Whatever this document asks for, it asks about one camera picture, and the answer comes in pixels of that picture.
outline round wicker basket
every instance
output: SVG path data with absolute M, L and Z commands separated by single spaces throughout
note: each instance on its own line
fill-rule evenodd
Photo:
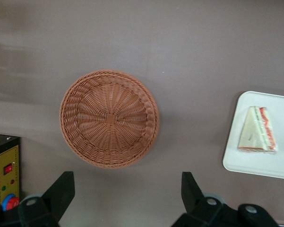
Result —
M 67 144 L 83 160 L 120 168 L 151 149 L 159 132 L 159 111 L 138 79 L 101 70 L 80 77 L 66 92 L 60 126 Z

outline yellow panel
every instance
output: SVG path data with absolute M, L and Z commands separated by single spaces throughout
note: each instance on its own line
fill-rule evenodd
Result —
M 18 145 L 0 154 L 0 204 L 9 194 L 19 197 L 19 147 Z M 4 174 L 4 167 L 12 166 L 11 172 Z

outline screw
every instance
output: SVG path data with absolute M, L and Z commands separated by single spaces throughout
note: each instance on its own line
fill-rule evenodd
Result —
M 246 210 L 247 210 L 247 212 L 252 213 L 252 214 L 257 213 L 257 210 L 252 206 L 246 206 Z
M 31 200 L 26 202 L 26 205 L 31 206 L 31 205 L 34 205 L 36 202 L 37 202 L 37 199 L 31 199 Z
M 217 202 L 214 199 L 207 199 L 207 203 L 212 206 L 215 206 L 217 204 Z

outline basket rim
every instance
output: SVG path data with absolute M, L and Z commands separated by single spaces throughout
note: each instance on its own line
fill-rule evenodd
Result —
M 137 155 L 135 155 L 134 157 L 132 157 L 130 160 L 127 161 L 123 161 L 123 162 L 117 162 L 117 163 L 113 163 L 113 164 L 103 164 L 103 163 L 99 163 L 97 161 L 94 161 L 90 158 L 87 158 L 86 156 L 84 156 L 80 150 L 78 150 L 72 141 L 70 141 L 70 137 L 69 137 L 69 133 L 67 132 L 66 128 L 65 128 L 65 121 L 64 121 L 64 110 L 65 110 L 65 105 L 68 102 L 69 97 L 71 96 L 71 91 L 73 91 L 76 87 L 80 86 L 81 83 L 91 79 L 91 78 L 96 78 L 96 77 L 102 77 L 103 74 L 111 74 L 111 76 L 116 76 L 118 75 L 118 77 L 121 75 L 122 79 L 125 80 L 130 80 L 133 81 L 135 86 L 139 86 L 139 88 L 141 90 L 143 90 L 144 95 L 147 97 L 148 101 L 150 103 L 152 103 L 151 107 L 154 113 L 154 126 L 153 126 L 153 133 L 151 134 L 151 138 L 148 139 L 147 141 L 147 145 L 145 145 L 143 151 L 139 152 Z M 61 102 L 60 105 L 60 114 L 59 114 L 59 118 L 60 118 L 60 129 L 62 131 L 62 135 L 67 143 L 67 145 L 70 147 L 70 149 L 77 155 L 79 156 L 81 159 L 83 159 L 84 161 L 93 164 L 95 166 L 98 167 L 103 167 L 103 168 L 122 168 L 122 167 L 127 167 L 129 165 L 132 165 L 136 162 L 138 162 L 140 159 L 142 159 L 149 151 L 150 149 L 153 147 L 153 145 L 155 144 L 155 141 L 157 139 L 158 136 L 158 132 L 160 129 L 160 113 L 159 113 L 159 109 L 157 106 L 157 103 L 152 95 L 152 93 L 149 91 L 149 89 L 145 86 L 144 83 L 142 83 L 139 79 L 135 78 L 134 76 L 122 72 L 122 71 L 116 71 L 116 70 L 98 70 L 98 71 L 94 71 L 94 72 L 90 72 L 88 74 L 85 74 L 81 77 L 79 77 L 67 90 L 67 92 L 65 93 L 63 100 Z

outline plastic wrap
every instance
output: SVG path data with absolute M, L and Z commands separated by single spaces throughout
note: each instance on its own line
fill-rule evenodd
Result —
M 275 153 L 277 151 L 267 108 L 250 106 L 241 131 L 238 149 L 247 152 Z

